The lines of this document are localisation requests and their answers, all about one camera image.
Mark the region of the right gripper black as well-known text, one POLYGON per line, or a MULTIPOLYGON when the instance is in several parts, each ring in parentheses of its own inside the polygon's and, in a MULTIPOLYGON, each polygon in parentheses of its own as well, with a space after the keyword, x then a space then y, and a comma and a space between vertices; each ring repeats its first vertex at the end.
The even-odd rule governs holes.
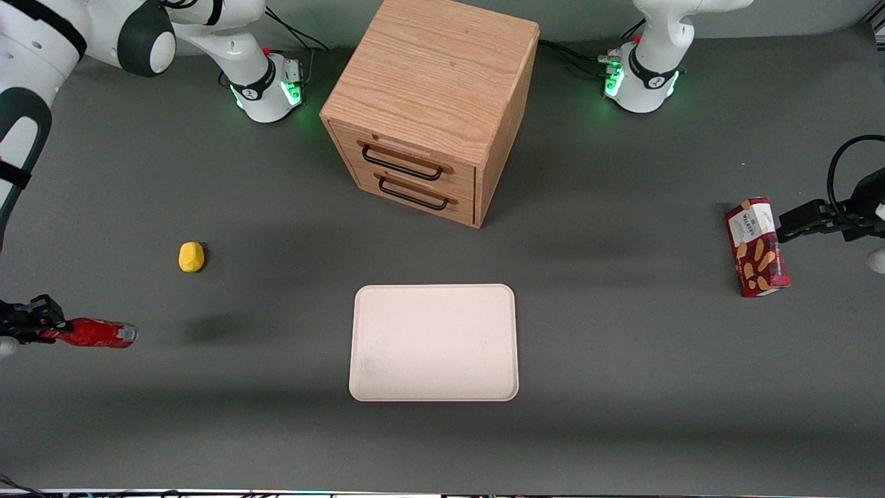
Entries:
POLYGON ((1 337, 15 338, 19 344, 54 344, 59 331, 41 328, 66 328, 63 309, 48 295, 33 297, 26 311, 16 304, 1 302, 1 337))

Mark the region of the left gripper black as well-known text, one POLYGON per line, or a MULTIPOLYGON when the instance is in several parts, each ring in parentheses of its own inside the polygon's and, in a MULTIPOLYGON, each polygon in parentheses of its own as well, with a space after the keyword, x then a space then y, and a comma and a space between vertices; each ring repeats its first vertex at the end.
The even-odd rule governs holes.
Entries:
POLYGON ((829 203, 813 199, 779 216, 779 243, 788 243, 799 237, 829 234, 835 231, 850 242, 863 237, 883 239, 884 169, 863 177, 849 198, 837 201, 834 189, 835 169, 829 170, 829 203))

